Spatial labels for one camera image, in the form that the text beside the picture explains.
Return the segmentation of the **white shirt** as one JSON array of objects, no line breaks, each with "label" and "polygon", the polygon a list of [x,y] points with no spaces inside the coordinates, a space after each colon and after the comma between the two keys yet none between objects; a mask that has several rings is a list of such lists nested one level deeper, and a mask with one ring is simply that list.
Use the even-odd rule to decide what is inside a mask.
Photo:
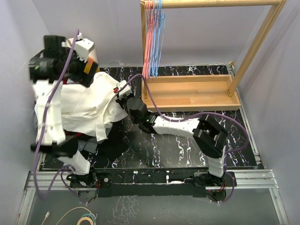
[{"label": "white shirt", "polygon": [[64,130],[105,139],[106,130],[128,115],[115,102],[113,89],[117,83],[105,72],[96,73],[89,88],[61,83],[47,111],[42,143],[62,143]]}]

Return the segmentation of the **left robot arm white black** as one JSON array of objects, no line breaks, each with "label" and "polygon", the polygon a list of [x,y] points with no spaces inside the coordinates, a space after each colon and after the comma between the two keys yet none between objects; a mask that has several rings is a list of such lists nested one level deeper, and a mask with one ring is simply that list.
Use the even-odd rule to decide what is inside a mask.
[{"label": "left robot arm white black", "polygon": [[94,43],[80,32],[70,43],[63,36],[45,35],[44,49],[28,63],[35,94],[37,117],[36,142],[32,151],[51,154],[68,165],[87,187],[96,184],[97,176],[90,171],[90,162],[78,150],[77,135],[66,135],[62,125],[61,91],[64,80],[86,88],[93,83],[98,64],[88,61]]}]

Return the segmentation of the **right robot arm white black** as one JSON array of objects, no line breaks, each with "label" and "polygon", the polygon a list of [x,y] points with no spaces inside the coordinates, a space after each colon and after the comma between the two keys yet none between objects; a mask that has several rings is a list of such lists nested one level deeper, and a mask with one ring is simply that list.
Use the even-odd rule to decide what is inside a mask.
[{"label": "right robot arm white black", "polygon": [[208,173],[194,181],[199,186],[225,184],[225,149],[227,131],[210,115],[195,119],[177,119],[151,112],[146,104],[133,94],[116,94],[116,102],[130,116],[132,122],[147,134],[178,135],[195,140],[208,159]]}]

